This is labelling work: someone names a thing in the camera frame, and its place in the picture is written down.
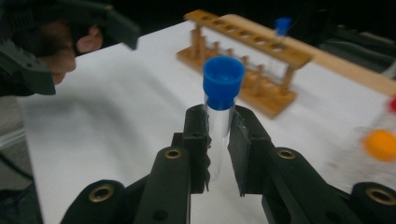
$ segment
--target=screw hole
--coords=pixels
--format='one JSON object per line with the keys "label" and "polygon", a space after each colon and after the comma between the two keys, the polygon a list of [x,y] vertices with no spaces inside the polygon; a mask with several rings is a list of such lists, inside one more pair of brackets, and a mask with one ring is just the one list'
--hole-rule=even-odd
{"label": "screw hole", "polygon": [[109,184],[104,184],[93,189],[90,193],[90,201],[93,203],[100,203],[109,199],[114,193],[114,187]]}
{"label": "screw hole", "polygon": [[383,189],[368,188],[366,194],[374,201],[385,205],[396,205],[396,198]]}
{"label": "screw hole", "polygon": [[165,152],[165,157],[168,159],[176,159],[181,157],[181,151],[178,149],[169,149]]}
{"label": "screw hole", "polygon": [[293,160],[296,158],[296,155],[292,151],[286,149],[278,151],[277,155],[286,160]]}

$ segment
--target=orange cap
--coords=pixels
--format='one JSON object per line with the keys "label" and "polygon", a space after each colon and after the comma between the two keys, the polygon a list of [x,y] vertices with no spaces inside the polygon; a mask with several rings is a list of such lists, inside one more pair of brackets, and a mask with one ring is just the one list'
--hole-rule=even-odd
{"label": "orange cap", "polygon": [[363,139],[367,152],[379,161],[396,160],[396,136],[386,130],[374,130]]}

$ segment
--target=clear test tube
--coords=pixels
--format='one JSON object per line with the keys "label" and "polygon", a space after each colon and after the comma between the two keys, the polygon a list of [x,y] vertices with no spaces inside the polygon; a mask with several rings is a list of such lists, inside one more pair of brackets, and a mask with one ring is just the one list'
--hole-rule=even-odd
{"label": "clear test tube", "polygon": [[241,89],[244,74],[244,65],[232,57],[218,56],[204,64],[210,181],[219,177],[221,160],[229,142],[235,98]]}

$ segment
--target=test tube rack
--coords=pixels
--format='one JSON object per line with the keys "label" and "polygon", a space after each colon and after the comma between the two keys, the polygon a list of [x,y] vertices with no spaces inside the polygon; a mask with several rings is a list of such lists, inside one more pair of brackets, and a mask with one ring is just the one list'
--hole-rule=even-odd
{"label": "test tube rack", "polygon": [[[177,57],[183,63],[202,73],[206,60],[221,55],[219,41],[214,42],[212,47],[206,45],[202,31],[202,28],[206,27],[251,46],[287,65],[282,82],[276,83],[265,76],[263,64],[252,69],[248,66],[248,56],[243,56],[240,60],[246,67],[246,73],[238,95],[240,99],[259,109],[270,119],[274,119],[295,99],[297,93],[290,90],[292,77],[296,70],[311,61],[311,55],[278,43],[273,36],[257,34],[200,9],[186,14],[184,19],[195,22],[195,29],[191,31],[191,46],[177,53]],[[233,49],[227,49],[225,54],[233,57]]]}

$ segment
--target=blue object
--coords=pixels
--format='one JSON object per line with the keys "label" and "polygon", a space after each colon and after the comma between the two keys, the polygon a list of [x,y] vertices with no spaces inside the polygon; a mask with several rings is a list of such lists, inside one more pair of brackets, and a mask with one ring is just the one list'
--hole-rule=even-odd
{"label": "blue object", "polygon": [[241,90],[245,67],[228,56],[213,57],[204,64],[204,92],[207,105],[215,110],[233,106]]}
{"label": "blue object", "polygon": [[287,35],[291,25],[291,18],[282,17],[275,21],[276,35]]}

